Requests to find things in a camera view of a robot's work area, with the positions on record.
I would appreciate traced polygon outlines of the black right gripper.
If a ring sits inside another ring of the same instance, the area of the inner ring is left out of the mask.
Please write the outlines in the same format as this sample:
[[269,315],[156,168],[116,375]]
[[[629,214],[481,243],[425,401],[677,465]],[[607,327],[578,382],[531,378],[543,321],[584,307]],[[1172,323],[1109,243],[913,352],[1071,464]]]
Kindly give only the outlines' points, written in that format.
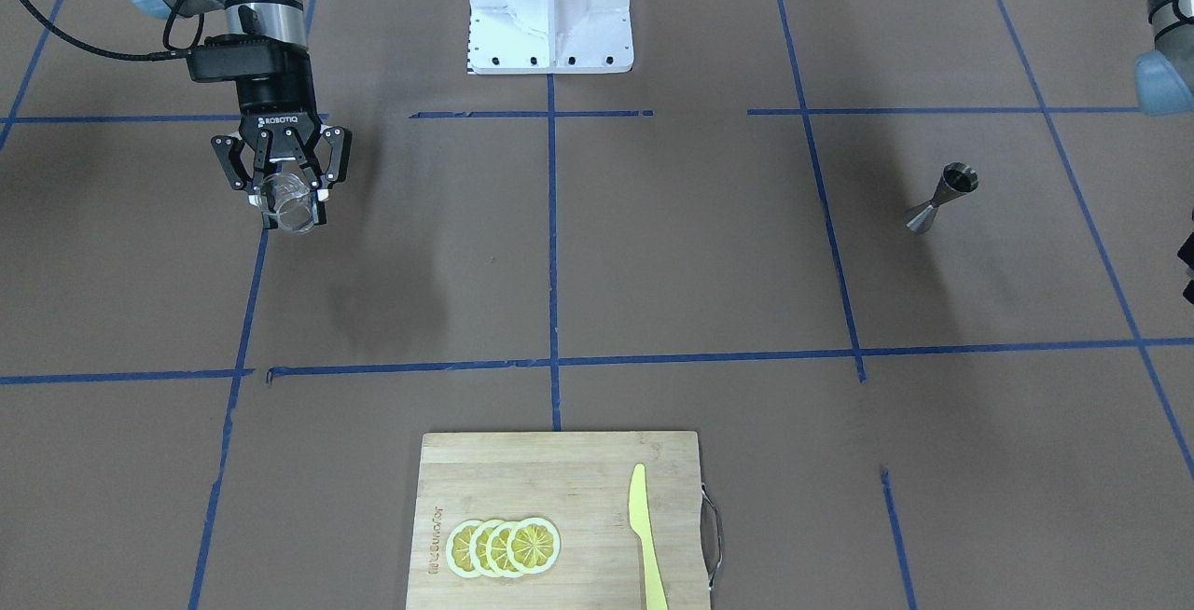
[[[270,78],[233,80],[242,121],[236,134],[213,137],[213,150],[228,186],[244,192],[251,207],[261,214],[265,230],[276,230],[253,189],[252,174],[244,165],[244,149],[253,152],[253,167],[281,167],[290,160],[298,165],[306,186],[316,202],[327,201],[331,187],[347,175],[353,133],[346,127],[324,127],[316,116],[310,54],[287,53],[285,69]],[[324,162],[316,158],[316,142],[328,146]]]

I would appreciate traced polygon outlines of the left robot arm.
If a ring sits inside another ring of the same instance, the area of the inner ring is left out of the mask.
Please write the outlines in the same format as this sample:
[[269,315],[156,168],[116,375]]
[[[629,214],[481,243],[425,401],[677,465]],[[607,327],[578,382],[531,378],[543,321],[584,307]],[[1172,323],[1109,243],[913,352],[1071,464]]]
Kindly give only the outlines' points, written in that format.
[[1193,0],[1146,0],[1153,48],[1134,63],[1137,99],[1147,116],[1193,110]]

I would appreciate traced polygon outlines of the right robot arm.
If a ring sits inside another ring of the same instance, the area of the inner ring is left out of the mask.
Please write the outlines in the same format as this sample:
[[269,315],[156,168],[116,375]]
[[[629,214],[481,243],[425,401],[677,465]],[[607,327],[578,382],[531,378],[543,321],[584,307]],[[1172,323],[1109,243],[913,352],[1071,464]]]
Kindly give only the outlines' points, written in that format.
[[131,1],[164,21],[222,12],[227,31],[201,41],[185,62],[193,82],[236,90],[238,129],[213,137],[228,185],[247,195],[267,230],[307,233],[325,224],[353,135],[316,113],[303,0]]

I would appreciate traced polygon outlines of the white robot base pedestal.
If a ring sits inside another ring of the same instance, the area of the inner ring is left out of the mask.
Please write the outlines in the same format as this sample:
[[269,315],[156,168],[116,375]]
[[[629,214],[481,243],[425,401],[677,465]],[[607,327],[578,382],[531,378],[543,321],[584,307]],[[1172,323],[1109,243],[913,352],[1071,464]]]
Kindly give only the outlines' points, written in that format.
[[472,75],[608,75],[635,62],[630,0],[469,0]]

